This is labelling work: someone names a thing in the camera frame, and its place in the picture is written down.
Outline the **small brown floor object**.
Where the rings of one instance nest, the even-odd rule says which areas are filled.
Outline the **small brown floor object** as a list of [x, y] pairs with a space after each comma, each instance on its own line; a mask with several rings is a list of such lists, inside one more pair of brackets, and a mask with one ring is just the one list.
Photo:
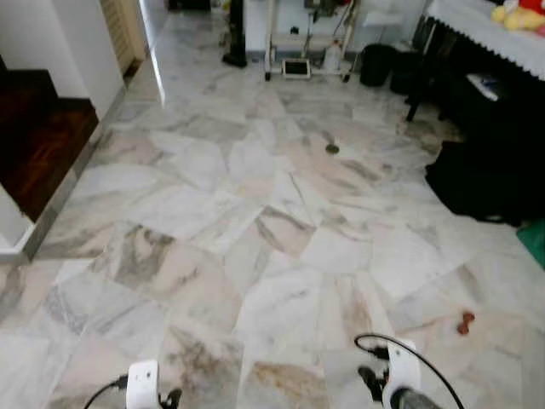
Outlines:
[[471, 324], [475, 321], [475, 314], [472, 312], [463, 312], [461, 314], [461, 320], [458, 323], [458, 326], [456, 327], [456, 332], [460, 336], [466, 336], [468, 332], [470, 331]]

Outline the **green mat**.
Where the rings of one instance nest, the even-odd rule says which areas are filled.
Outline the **green mat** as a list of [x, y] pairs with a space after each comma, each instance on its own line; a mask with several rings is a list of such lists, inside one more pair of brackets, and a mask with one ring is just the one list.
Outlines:
[[544, 218], [527, 222], [518, 228], [517, 237], [530, 252], [535, 262], [545, 268], [545, 221]]

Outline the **large black bag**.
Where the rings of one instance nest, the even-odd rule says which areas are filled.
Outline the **large black bag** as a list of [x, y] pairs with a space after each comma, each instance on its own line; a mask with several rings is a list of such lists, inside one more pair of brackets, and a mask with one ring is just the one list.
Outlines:
[[457, 216], [520, 227], [545, 216], [541, 158], [473, 141], [444, 141], [425, 166], [433, 194]]

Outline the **dark wooden stairs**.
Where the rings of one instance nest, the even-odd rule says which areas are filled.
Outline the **dark wooden stairs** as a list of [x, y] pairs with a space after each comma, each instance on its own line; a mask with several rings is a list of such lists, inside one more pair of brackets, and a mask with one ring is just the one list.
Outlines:
[[0, 186], [38, 222], [99, 119], [92, 101], [57, 94], [48, 71], [0, 55]]

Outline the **black bench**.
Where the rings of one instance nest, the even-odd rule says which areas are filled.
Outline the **black bench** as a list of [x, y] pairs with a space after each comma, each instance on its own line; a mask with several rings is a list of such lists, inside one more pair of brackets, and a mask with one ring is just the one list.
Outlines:
[[[426, 79], [417, 93], [420, 101], [439, 107], [439, 119], [451, 121], [468, 141], [499, 147], [541, 144], [538, 125], [544, 114], [545, 81], [432, 17], [421, 17], [414, 43], [422, 46]], [[488, 101], [467, 81], [468, 73], [499, 79], [505, 94]]]

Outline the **white and blue packet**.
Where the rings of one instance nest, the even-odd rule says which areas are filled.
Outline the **white and blue packet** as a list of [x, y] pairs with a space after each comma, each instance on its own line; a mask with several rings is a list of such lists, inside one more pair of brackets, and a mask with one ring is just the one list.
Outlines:
[[498, 101], [505, 95], [505, 87], [499, 79], [491, 77], [491, 75], [483, 73], [468, 73], [467, 81], [474, 86], [476, 92], [480, 96], [485, 97], [488, 101]]

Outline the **black waste bin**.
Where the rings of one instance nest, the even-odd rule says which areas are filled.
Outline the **black waste bin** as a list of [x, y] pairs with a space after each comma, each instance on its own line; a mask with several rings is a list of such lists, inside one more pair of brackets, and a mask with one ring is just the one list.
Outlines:
[[392, 74], [399, 51], [390, 44], [367, 44], [359, 52], [359, 82], [364, 86], [381, 87]]

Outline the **white floor scale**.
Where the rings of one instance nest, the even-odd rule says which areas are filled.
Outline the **white floor scale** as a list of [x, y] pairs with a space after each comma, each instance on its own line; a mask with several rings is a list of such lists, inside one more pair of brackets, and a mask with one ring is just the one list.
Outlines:
[[283, 59], [281, 75], [288, 79], [309, 79], [312, 76], [311, 61], [305, 58]]

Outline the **white metal rack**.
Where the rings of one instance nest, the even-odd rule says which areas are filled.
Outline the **white metal rack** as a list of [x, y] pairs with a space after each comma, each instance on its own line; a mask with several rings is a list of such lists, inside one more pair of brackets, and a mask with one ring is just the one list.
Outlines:
[[278, 17], [285, 0], [267, 0], [266, 40], [262, 55], [262, 77], [270, 82], [281, 75], [281, 60], [311, 61], [312, 77], [351, 78], [347, 45], [353, 36], [361, 0], [295, 0], [305, 16], [304, 27], [278, 32]]

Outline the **black upright vacuum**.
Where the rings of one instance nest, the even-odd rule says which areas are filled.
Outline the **black upright vacuum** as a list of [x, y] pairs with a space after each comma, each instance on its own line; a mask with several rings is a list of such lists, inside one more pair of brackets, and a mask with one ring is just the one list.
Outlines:
[[248, 66], [244, 35], [244, 4], [245, 0], [227, 1], [227, 52], [221, 57], [225, 65], [238, 69], [245, 69]]

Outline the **table with white tablecloth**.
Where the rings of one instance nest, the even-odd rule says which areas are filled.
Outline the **table with white tablecloth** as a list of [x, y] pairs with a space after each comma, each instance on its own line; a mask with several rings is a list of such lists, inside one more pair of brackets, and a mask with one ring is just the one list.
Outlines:
[[545, 37], [506, 30], [491, 20], [493, 8], [486, 0], [429, 0], [425, 15], [544, 81]]

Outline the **wooden louvre door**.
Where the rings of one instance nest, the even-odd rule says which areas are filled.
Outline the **wooden louvre door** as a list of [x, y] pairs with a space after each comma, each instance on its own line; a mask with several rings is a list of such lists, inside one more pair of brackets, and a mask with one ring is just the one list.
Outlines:
[[140, 0], [99, 0], [122, 77], [139, 70], [147, 54]]

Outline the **yellow and red plush toy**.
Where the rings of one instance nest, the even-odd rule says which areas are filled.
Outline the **yellow and red plush toy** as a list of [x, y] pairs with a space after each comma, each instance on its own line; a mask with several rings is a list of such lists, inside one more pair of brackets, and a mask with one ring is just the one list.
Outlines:
[[497, 0], [490, 13], [493, 22], [508, 31], [537, 32], [544, 36], [545, 0]]

